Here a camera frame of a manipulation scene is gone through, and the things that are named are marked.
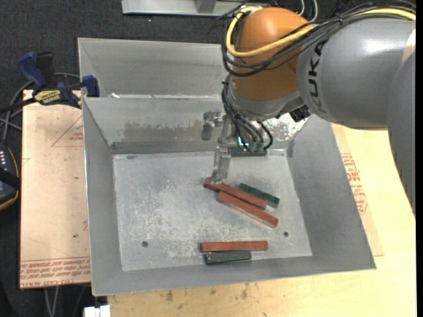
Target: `cardboard sheet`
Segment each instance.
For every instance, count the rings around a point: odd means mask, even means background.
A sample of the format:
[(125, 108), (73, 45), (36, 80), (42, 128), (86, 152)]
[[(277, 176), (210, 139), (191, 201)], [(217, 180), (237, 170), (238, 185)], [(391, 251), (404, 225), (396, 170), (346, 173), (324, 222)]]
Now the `cardboard sheet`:
[(20, 288), (88, 283), (81, 110), (23, 108), (21, 203)]

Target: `green block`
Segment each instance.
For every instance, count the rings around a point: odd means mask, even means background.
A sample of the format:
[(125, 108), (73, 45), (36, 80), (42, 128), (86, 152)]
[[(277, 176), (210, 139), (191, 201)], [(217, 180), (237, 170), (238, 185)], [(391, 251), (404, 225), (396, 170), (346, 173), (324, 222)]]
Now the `green block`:
[(241, 183), (238, 186), (238, 189), (240, 189), (243, 192), (246, 192), (250, 195), (253, 195), (255, 197), (261, 198), (264, 201), (267, 201), (268, 205), (273, 207), (273, 208), (276, 208), (279, 205), (280, 200), (277, 197), (270, 195), (268, 193), (262, 192), (261, 190), (258, 190), (256, 188), (250, 187), (246, 184)]
[(232, 155), (232, 157), (247, 157), (247, 156), (252, 156), (252, 157), (259, 157), (259, 156), (266, 156), (267, 152), (266, 151), (261, 151), (261, 152), (249, 152), (249, 151), (243, 151), (242, 149), (238, 148), (238, 147), (229, 147), (229, 153)]
[(211, 252), (209, 254), (204, 254), (204, 261), (207, 265), (249, 260), (251, 260), (251, 251), (248, 250)]

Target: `gray metal tray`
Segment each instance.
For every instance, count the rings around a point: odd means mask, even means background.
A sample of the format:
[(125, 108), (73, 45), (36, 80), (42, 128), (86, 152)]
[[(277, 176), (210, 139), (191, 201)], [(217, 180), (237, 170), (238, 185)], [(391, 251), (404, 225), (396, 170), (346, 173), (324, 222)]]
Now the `gray metal tray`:
[[(202, 141), (202, 118), (219, 109), (207, 96), (84, 100), (94, 295), (375, 267), (330, 124), (314, 116), (293, 132), (275, 124), (268, 156), (233, 158), (227, 183), (281, 198), (266, 209), (280, 220), (271, 229), (202, 186), (218, 134)], [(200, 242), (232, 239), (267, 239), (269, 251), (203, 263)]]

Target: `floor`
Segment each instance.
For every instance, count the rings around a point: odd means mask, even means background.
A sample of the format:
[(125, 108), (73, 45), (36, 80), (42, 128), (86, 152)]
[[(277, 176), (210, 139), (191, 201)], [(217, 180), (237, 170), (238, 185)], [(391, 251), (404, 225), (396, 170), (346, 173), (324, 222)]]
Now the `floor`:
[[(56, 71), (79, 72), (78, 37), (160, 40), (171, 42), (219, 43), (221, 33), (210, 17), (124, 16), (122, 0), (0, 0), (0, 106), (8, 105), (26, 79), (17, 69), (17, 60), (29, 51), (53, 52)], [(322, 17), (337, 0), (317, 0)], [(369, 0), (354, 0), (362, 3)], [(296, 0), (286, 0), (297, 9)], [(20, 116), (13, 123), (21, 124)], [(6, 142), (20, 164), (21, 133), (10, 127)], [(0, 211), (0, 315), (7, 296), (17, 316), (48, 316), (43, 290), (20, 290), (19, 200)], [(53, 302), (55, 289), (47, 292)], [(99, 304), (89, 287), (66, 286), (58, 291), (56, 316), (78, 316), (79, 307)]]

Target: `red block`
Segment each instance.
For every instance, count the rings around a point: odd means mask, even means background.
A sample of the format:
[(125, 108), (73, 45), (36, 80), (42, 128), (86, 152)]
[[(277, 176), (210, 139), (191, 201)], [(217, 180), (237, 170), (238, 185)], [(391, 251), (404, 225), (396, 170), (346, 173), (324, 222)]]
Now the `red block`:
[(265, 251), (269, 248), (266, 240), (249, 240), (239, 242), (203, 242), (200, 244), (201, 252), (224, 252), (224, 251)]
[(243, 213), (246, 213), (250, 217), (263, 222), (264, 224), (268, 225), (269, 227), (276, 227), (279, 223), (279, 220), (276, 217), (273, 217), (259, 208), (244, 202), (242, 199), (236, 198), (232, 195), (229, 195), (223, 191), (220, 191), (217, 195), (217, 200), (227, 204), (231, 207), (241, 210)]
[(240, 189), (231, 187), (229, 184), (225, 184), (225, 183), (213, 184), (210, 181), (210, 178), (206, 178), (206, 181), (204, 181), (204, 187), (211, 189), (215, 192), (225, 192), (227, 194), (235, 196), (239, 199), (242, 199), (245, 202), (248, 202), (249, 204), (253, 204), (256, 207), (261, 208), (261, 210), (265, 210), (267, 206), (266, 201), (264, 201), (261, 198), (258, 198), (256, 196), (243, 192)]

